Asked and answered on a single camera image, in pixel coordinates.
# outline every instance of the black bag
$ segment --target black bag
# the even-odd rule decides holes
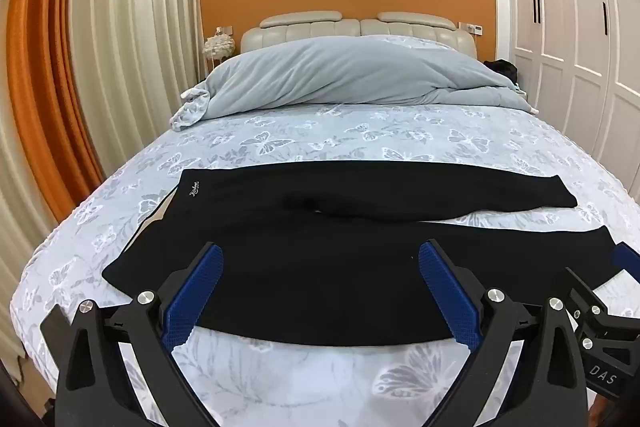
[[[484,61],[484,64],[487,68],[496,73],[503,74],[506,76],[511,82],[517,85],[518,83],[518,68],[511,64],[508,60],[496,60],[495,62],[490,62],[488,60]]]

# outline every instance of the gray blanket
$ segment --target gray blanket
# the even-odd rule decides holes
[[[175,130],[298,103],[447,103],[533,112],[508,78],[477,60],[437,42],[392,36],[269,46],[224,62],[182,97],[185,103],[171,119]]]

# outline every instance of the bed sheet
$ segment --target bed sheet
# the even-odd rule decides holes
[[[640,251],[640,207],[622,184],[571,140],[522,111],[302,105],[240,114],[185,132],[167,131],[49,235],[26,266],[11,302],[27,353],[55,387],[58,371],[39,330],[53,305],[60,304],[72,318],[86,298],[100,306],[129,302],[100,273],[174,188],[183,169],[348,159],[458,162],[559,174],[576,196],[577,208],[476,212],[449,222],[538,231],[607,225],[616,242]],[[640,317],[640,285],[628,274],[619,274],[597,293],[611,313]],[[384,286],[379,298],[385,299]],[[518,351],[513,344],[479,423],[496,414]],[[163,424],[129,346],[123,346],[123,354],[143,410]],[[196,328],[173,354],[224,427],[396,427],[422,425],[468,350],[453,340],[376,348],[291,346]]]

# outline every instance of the orange curtain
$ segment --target orange curtain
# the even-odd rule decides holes
[[[100,185],[68,47],[68,0],[10,0],[6,61],[20,141],[58,221]]]

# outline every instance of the black door handle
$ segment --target black door handle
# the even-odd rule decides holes
[[[607,18],[607,3],[602,3],[602,9],[604,10],[604,34],[609,35],[609,20]]]

